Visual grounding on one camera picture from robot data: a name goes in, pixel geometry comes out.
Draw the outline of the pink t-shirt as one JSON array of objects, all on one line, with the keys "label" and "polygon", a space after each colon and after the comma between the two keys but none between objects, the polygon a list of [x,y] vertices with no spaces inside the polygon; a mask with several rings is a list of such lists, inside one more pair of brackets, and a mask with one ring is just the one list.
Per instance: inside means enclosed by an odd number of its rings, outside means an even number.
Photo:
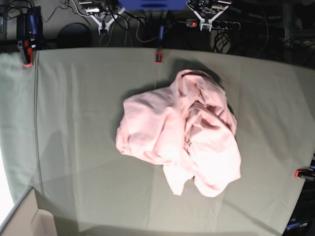
[{"label": "pink t-shirt", "polygon": [[127,98],[123,110],[117,150],[162,166],[173,194],[193,179],[203,196],[214,198],[240,178],[236,117],[223,88],[204,71],[180,71],[171,85]]}]

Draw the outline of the black power strip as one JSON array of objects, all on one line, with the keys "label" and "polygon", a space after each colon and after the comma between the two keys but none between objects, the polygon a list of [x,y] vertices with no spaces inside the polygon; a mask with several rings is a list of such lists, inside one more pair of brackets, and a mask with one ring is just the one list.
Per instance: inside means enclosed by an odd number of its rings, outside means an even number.
[{"label": "black power strip", "polygon": [[220,21],[214,20],[212,22],[212,27],[209,29],[210,26],[208,25],[201,25],[198,20],[196,19],[187,19],[185,24],[189,28],[199,28],[200,30],[233,30],[238,31],[241,29],[241,23],[239,22],[232,22],[232,21]]}]

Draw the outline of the blue plastic box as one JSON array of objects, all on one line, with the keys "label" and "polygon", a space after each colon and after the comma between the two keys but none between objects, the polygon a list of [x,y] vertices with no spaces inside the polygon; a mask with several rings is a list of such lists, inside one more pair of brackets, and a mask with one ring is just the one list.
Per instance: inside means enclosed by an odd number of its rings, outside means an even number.
[{"label": "blue plastic box", "polygon": [[120,0],[126,10],[182,10],[186,0]]}]

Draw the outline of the round black stool base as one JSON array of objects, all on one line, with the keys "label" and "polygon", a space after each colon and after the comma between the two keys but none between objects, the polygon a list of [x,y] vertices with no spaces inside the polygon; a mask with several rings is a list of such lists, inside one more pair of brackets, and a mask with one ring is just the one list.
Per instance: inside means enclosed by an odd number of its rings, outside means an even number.
[{"label": "round black stool base", "polygon": [[56,47],[86,48],[92,43],[91,30],[83,23],[71,23],[64,26],[56,37]]}]

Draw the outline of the middle orange black clamp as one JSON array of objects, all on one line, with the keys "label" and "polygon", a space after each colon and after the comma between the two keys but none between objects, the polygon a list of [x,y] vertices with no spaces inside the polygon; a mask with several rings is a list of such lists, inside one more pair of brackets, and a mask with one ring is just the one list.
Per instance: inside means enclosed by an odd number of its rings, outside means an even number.
[{"label": "middle orange black clamp", "polygon": [[162,63],[163,51],[158,49],[155,53],[155,63]]}]

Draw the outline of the orange black clamp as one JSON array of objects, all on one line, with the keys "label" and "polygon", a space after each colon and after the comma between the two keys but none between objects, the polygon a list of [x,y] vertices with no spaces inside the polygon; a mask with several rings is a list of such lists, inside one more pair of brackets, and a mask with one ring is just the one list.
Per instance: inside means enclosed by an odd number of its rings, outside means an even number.
[{"label": "orange black clamp", "polygon": [[36,48],[35,35],[32,31],[29,32],[29,39],[19,40],[17,42],[17,47],[20,51],[24,67],[33,66],[33,49]]},{"label": "orange black clamp", "polygon": [[309,181],[315,180],[315,166],[309,166],[305,169],[298,169],[294,175],[295,178],[302,178]]},{"label": "orange black clamp", "polygon": [[155,63],[162,63],[163,51],[158,49],[155,53]]}]

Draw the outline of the left orange black clamp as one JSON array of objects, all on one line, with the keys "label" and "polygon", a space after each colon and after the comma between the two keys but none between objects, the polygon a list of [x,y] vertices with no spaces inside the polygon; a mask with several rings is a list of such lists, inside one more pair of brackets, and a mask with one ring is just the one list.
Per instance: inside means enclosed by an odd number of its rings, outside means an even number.
[{"label": "left orange black clamp", "polygon": [[33,66],[33,49],[36,48],[35,35],[32,31],[29,32],[29,39],[19,40],[17,42],[17,47],[20,51],[24,67]]}]

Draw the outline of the green table cloth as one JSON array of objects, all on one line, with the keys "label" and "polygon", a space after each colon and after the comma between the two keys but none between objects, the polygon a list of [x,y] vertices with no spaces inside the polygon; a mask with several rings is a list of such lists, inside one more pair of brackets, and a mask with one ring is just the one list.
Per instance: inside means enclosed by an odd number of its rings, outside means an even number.
[{"label": "green table cloth", "polygon": [[[315,150],[315,72],[207,52],[83,48],[0,57],[0,147],[13,200],[32,189],[60,236],[280,236]],[[241,178],[172,194],[162,168],[115,147],[123,100],[200,69],[237,119]]]}]

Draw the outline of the right orange black clamp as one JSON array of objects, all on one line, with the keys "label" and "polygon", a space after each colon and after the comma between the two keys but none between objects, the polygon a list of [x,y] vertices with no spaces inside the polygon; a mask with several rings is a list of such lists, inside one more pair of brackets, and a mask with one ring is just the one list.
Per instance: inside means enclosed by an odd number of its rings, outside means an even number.
[{"label": "right orange black clamp", "polygon": [[315,180],[315,166],[309,166],[305,169],[298,169],[294,175],[295,178],[302,178],[309,181]]}]

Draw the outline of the beige cardboard box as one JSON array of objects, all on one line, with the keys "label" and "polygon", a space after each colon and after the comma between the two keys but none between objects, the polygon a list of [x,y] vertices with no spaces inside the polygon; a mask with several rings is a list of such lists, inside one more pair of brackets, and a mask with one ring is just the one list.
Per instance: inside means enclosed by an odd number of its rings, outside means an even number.
[{"label": "beige cardboard box", "polygon": [[29,187],[0,226],[2,236],[57,236],[51,212],[40,209],[35,190]]}]

